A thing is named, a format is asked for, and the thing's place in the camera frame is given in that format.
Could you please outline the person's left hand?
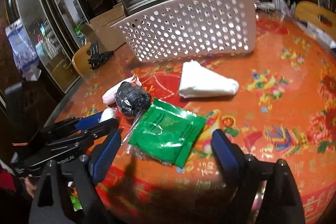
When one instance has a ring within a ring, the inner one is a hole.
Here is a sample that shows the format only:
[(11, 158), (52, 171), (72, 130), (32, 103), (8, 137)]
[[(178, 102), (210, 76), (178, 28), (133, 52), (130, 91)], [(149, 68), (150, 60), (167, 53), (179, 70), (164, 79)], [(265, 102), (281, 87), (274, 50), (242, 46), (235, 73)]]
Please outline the person's left hand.
[(37, 190), (38, 179), (34, 178), (34, 177), (31, 177), (31, 176), (27, 176), (27, 177), (25, 177), (24, 182), (25, 182), (26, 192), (32, 198), (34, 198), (35, 192)]

